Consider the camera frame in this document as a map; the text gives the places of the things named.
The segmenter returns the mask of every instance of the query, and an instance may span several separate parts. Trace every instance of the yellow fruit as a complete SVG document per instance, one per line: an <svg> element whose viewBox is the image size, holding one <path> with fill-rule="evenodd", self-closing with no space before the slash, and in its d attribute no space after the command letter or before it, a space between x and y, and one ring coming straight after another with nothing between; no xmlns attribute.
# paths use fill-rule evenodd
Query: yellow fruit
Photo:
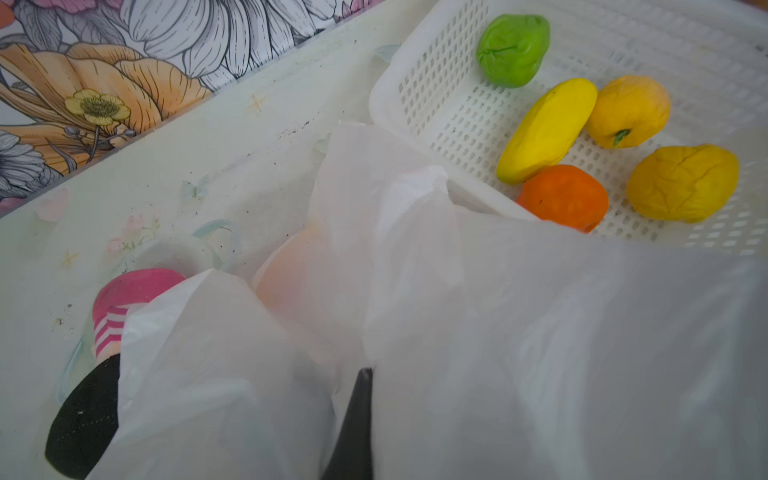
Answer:
<svg viewBox="0 0 768 480"><path fill-rule="evenodd" d="M584 127L597 97L598 88L592 82L573 78L539 98L499 158L498 179L521 184L562 160Z"/></svg>
<svg viewBox="0 0 768 480"><path fill-rule="evenodd" d="M641 161L627 198L645 217L701 222L725 205L739 180L739 160L715 145L662 147Z"/></svg>
<svg viewBox="0 0 768 480"><path fill-rule="evenodd" d="M600 90L587 132L603 148L636 147L670 118L670 97L651 77L625 75Z"/></svg>

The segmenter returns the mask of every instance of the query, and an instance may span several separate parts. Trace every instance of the white plastic bag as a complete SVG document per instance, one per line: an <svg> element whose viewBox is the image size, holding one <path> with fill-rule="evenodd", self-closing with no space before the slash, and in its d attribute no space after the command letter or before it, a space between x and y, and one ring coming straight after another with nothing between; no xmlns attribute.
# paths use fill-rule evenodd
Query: white plastic bag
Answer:
<svg viewBox="0 0 768 480"><path fill-rule="evenodd" d="M241 279L200 273L128 316L119 428L92 479L317 479L329 375Z"/></svg>
<svg viewBox="0 0 768 480"><path fill-rule="evenodd" d="M337 129L306 230L251 283L337 412L373 366L376 480L768 476L763 261L476 214L445 182Z"/></svg>

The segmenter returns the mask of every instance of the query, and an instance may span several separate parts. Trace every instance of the table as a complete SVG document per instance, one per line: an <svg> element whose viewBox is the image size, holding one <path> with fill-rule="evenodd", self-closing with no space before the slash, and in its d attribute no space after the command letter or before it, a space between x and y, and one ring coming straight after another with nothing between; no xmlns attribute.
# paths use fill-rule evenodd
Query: table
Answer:
<svg viewBox="0 0 768 480"><path fill-rule="evenodd" d="M216 219L242 232L231 272L250 278L303 227L323 155L313 146L340 120L371 123L368 96L435 0L388 0L310 39L157 131L82 171L57 222L37 218L48 192L0 219L0 477L61 478L43 459L54 392L99 289L119 269L110 239L130 215L159 216L160 236ZM182 181L208 175L204 199Z"/></svg>

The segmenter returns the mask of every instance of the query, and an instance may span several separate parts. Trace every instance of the wrinkled green fruit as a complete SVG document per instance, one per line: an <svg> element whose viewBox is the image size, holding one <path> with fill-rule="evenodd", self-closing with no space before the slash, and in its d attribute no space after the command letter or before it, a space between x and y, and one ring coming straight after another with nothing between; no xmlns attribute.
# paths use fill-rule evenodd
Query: wrinkled green fruit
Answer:
<svg viewBox="0 0 768 480"><path fill-rule="evenodd" d="M483 75L492 84L517 88L541 67L549 48L549 22L540 15L500 15L485 29L477 49Z"/></svg>

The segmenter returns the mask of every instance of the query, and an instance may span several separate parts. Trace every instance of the gold star print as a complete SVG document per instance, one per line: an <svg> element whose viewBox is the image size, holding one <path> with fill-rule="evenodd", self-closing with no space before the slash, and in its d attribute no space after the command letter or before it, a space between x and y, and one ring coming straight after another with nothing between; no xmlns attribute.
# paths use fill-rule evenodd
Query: gold star print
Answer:
<svg viewBox="0 0 768 480"><path fill-rule="evenodd" d="M250 98L251 102L248 110L253 110L256 108L259 113L261 113L261 102L263 102L266 98L258 98L255 94L250 94Z"/></svg>
<svg viewBox="0 0 768 480"><path fill-rule="evenodd" d="M59 266L70 266L72 265L72 260L74 260L79 253L69 253L69 250L67 250L67 256L64 258L64 261L58 264Z"/></svg>

